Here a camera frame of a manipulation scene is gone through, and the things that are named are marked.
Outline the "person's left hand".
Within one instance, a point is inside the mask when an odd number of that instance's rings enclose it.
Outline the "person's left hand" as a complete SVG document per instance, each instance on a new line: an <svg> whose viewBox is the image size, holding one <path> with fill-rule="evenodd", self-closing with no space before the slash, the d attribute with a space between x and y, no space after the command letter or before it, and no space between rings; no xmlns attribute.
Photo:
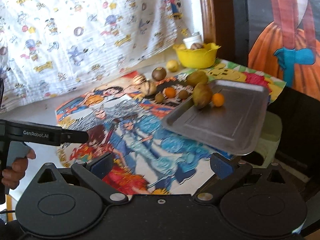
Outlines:
<svg viewBox="0 0 320 240"><path fill-rule="evenodd" d="M12 163L11 168L6 168L2 171L2 184L10 189L16 189L20 183L20 180L25 176L29 159L33 160L35 158L36 154L34 150L30 150L26 157L16 159Z"/></svg>

